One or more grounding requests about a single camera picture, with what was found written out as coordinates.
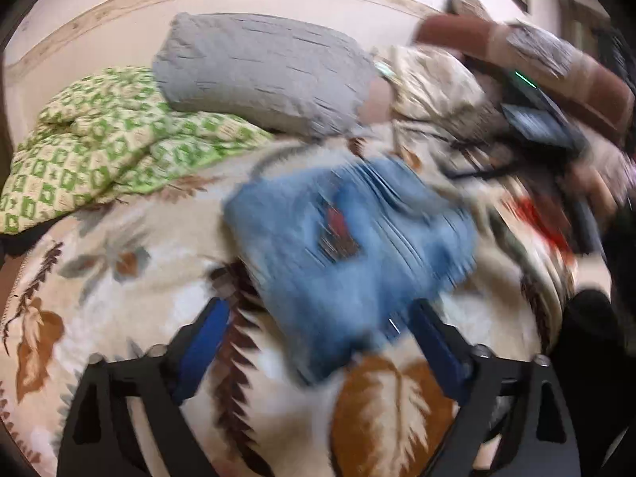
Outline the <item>person right hand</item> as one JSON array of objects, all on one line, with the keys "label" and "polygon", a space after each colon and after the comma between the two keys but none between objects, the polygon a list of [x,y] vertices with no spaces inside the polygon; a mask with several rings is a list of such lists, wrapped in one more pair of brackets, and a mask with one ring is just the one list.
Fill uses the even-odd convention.
[{"label": "person right hand", "polygon": [[571,195],[589,204],[598,224],[609,221],[617,213],[619,202],[601,174],[592,166],[586,163],[572,164],[565,181]]}]

